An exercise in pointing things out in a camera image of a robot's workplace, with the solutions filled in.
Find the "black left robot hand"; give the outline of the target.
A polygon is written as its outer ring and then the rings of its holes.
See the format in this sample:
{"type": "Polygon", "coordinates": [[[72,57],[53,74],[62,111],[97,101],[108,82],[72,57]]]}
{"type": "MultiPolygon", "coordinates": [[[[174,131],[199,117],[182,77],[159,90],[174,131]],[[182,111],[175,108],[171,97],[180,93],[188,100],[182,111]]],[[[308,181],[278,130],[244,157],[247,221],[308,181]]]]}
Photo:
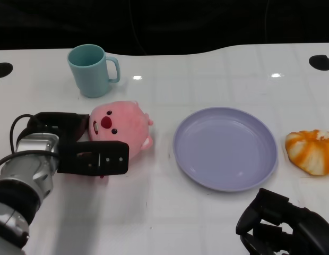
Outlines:
{"type": "Polygon", "coordinates": [[[89,115],[41,112],[33,116],[18,140],[34,133],[59,137],[59,173],[86,176],[122,175],[128,171],[129,146],[121,141],[83,141],[89,130],[89,115]]]}

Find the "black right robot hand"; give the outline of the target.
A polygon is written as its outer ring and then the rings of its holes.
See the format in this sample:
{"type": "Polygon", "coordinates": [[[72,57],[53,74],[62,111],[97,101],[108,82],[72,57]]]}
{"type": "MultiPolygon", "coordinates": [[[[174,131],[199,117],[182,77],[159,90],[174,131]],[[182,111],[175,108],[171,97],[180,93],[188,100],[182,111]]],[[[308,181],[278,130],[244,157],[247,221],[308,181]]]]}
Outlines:
{"type": "Polygon", "coordinates": [[[329,223],[264,188],[241,215],[236,234],[250,254],[329,255],[329,223]]]}

